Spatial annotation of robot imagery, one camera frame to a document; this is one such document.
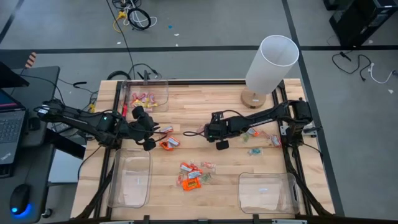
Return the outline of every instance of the wooden lamp base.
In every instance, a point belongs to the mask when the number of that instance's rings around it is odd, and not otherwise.
[[[260,108],[266,102],[267,95],[257,94],[247,87],[241,93],[241,100],[244,106],[250,109]]]

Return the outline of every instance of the blue light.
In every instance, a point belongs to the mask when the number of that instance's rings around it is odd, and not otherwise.
[[[15,215],[14,214],[14,218],[25,218],[26,216],[28,216],[29,215],[29,213],[32,211],[32,205],[31,204],[28,204],[27,206],[26,206],[26,209],[25,209],[25,211],[23,211],[21,214],[19,214],[19,215]]]

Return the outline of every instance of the white cylinder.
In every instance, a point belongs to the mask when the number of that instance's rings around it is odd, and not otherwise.
[[[256,93],[272,93],[298,59],[299,48],[292,40],[282,35],[269,36],[261,42],[246,75],[246,85]]]

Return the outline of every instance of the black desk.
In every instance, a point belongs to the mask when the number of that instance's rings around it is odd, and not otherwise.
[[[57,84],[58,74],[59,67],[30,68],[24,71],[24,75],[45,78],[55,84]],[[15,89],[12,96],[26,108],[32,110],[32,108],[40,106],[44,100],[53,98],[55,87],[51,83],[36,78],[24,78],[28,80],[30,85]],[[24,144],[37,147],[21,147],[18,149],[13,176],[0,179],[1,223],[35,223],[39,221],[45,209],[49,186],[48,178],[55,149],[83,158],[84,147],[47,129],[47,123],[41,125],[44,127],[42,131],[29,132],[22,140]],[[9,211],[9,199],[15,187],[23,184],[24,181],[30,185],[30,211],[26,216],[15,217]]]

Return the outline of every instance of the concrete floor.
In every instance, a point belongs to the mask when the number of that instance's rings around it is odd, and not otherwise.
[[[142,0],[142,8],[157,16],[158,23],[148,31],[124,31],[129,47],[158,47],[161,52],[134,52],[134,63],[147,63],[165,78],[244,78],[255,48],[271,34],[292,37],[282,0]],[[338,45],[320,0],[287,0],[297,37],[303,46]],[[0,30],[12,14],[17,0],[0,0]],[[124,48],[123,38],[113,31],[113,18],[104,1],[25,0],[4,39],[3,49],[58,49],[54,54],[38,54],[35,67],[58,65],[60,78],[68,82],[88,81],[95,90],[100,81],[115,70],[128,71],[131,63],[125,52],[101,53],[104,49]],[[373,44],[398,45],[398,14],[393,15],[371,38]],[[243,46],[241,50],[166,51],[162,47]],[[98,49],[98,53],[62,54],[62,49]],[[303,51],[309,81],[318,106],[326,142],[335,172],[338,191],[347,217],[398,220],[398,171],[395,147],[398,139],[398,77],[380,85],[365,71],[347,75],[331,62],[339,51]],[[351,70],[356,55],[367,55],[376,65],[374,76],[385,80],[398,69],[398,50],[357,51],[349,56],[353,63],[338,59]],[[287,75],[302,78],[298,65]],[[307,93],[308,83],[304,83]],[[65,102],[83,107],[89,94],[59,82]],[[58,159],[71,158],[61,155]],[[73,181],[80,161],[70,163],[71,171],[62,176]],[[60,176],[55,162],[52,173]],[[69,195],[59,200],[59,194]],[[73,187],[51,191],[49,204],[57,208],[56,220],[66,220],[73,203]]]

